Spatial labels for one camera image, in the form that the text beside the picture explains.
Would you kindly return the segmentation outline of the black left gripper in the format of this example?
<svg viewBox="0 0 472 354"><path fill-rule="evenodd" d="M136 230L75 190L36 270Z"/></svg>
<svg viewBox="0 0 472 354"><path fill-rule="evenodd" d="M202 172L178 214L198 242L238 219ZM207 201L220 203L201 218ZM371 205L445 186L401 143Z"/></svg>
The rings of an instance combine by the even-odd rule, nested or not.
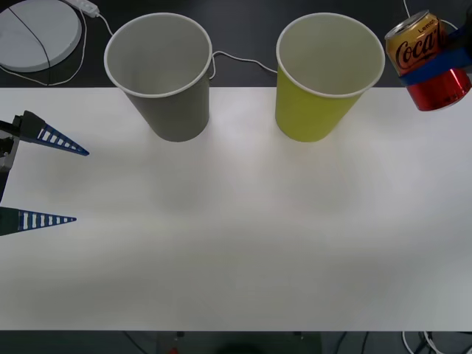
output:
<svg viewBox="0 0 472 354"><path fill-rule="evenodd" d="M89 155L89 152L84 147L54 129L30 111L25 111L21 116L15 116L13 124L1 121L0 198L3 198L8 175L13 167L19 138L22 141L43 145L48 148L64 150L81 156ZM58 226L75 222L76 220L76 218L69 216L1 207L0 235L12 235L19 232Z"/></svg>

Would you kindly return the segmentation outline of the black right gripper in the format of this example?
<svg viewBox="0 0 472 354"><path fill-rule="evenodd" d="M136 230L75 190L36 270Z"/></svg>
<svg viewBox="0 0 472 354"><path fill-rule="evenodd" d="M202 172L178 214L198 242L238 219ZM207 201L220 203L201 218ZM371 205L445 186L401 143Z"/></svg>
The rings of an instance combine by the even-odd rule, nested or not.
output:
<svg viewBox="0 0 472 354"><path fill-rule="evenodd" d="M399 78L404 86L426 82L450 69L463 69L471 66L472 7L465 12L465 23L448 36L443 51L433 60Z"/></svg>

